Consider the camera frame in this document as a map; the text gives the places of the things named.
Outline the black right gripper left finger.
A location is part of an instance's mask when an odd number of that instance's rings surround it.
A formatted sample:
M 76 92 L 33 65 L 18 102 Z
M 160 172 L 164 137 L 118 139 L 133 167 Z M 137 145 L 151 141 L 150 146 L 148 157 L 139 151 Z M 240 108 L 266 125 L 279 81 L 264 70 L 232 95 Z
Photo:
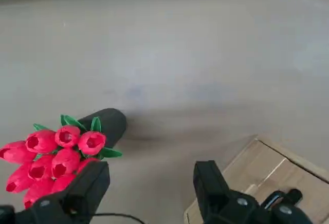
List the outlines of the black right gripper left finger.
M 30 208 L 15 212 L 1 206 L 1 223 L 90 223 L 110 185 L 106 161 L 93 161 L 68 187 L 37 200 Z

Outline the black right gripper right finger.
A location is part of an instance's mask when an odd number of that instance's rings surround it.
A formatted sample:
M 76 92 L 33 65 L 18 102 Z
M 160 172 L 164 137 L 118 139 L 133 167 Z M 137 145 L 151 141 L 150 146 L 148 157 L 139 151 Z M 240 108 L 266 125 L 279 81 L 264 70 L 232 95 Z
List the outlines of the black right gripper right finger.
M 323 169 L 306 160 L 194 165 L 202 223 L 322 223 Z

